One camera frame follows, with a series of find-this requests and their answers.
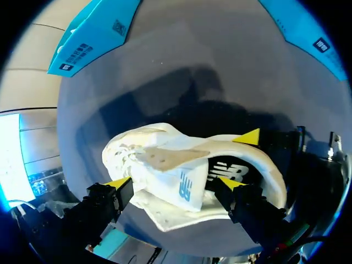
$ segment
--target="shoe tongue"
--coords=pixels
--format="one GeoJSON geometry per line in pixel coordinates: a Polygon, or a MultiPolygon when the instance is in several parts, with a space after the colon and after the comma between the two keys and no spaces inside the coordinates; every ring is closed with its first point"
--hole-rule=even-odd
{"type": "Polygon", "coordinates": [[[208,175],[208,159],[193,160],[165,172],[148,164],[138,164],[131,167],[131,175],[136,192],[144,189],[174,206],[199,212],[208,175]]]}

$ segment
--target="barcode label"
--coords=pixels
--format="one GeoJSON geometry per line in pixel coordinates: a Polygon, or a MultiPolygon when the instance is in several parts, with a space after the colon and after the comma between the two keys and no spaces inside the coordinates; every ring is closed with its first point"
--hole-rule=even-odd
{"type": "Polygon", "coordinates": [[[66,62],[74,65],[92,50],[93,47],[82,43],[78,48],[76,48],[76,50],[70,55],[70,57],[66,59],[66,62]]]}
{"type": "Polygon", "coordinates": [[[117,19],[112,29],[116,31],[118,34],[120,34],[121,36],[124,36],[126,34],[126,27],[117,19]]]}

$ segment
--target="white sneaker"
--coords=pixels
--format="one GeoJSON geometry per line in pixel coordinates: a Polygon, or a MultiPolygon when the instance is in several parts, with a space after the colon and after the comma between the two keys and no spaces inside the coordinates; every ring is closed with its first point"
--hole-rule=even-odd
{"type": "Polygon", "coordinates": [[[263,195],[276,207],[284,207],[285,184],[271,159],[257,148],[215,140],[217,137],[189,137],[169,124],[151,124],[114,137],[102,159],[112,180],[132,177],[135,198],[131,202],[138,207],[147,203],[137,201],[137,193],[145,190],[183,210],[199,212],[208,159],[216,156],[234,156],[251,163],[263,176],[263,195]]]}

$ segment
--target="window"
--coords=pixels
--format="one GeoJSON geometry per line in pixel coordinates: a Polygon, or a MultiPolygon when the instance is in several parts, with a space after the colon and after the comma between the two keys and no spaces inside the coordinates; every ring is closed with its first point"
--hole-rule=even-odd
{"type": "Polygon", "coordinates": [[[0,197],[5,209],[18,205],[9,205],[8,200],[28,202],[35,198],[23,163],[19,123],[20,114],[0,116],[0,184],[3,191],[0,197]]]}

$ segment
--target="blue box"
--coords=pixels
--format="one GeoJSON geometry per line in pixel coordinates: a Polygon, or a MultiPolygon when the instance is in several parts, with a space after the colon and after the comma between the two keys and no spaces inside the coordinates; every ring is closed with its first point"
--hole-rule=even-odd
{"type": "Polygon", "coordinates": [[[48,73],[72,77],[98,57],[123,45],[140,2],[92,0],[66,29],[48,73]]]}
{"type": "Polygon", "coordinates": [[[347,75],[332,41],[314,17],[297,0],[259,0],[274,19],[286,41],[308,52],[339,80],[347,75]]]}

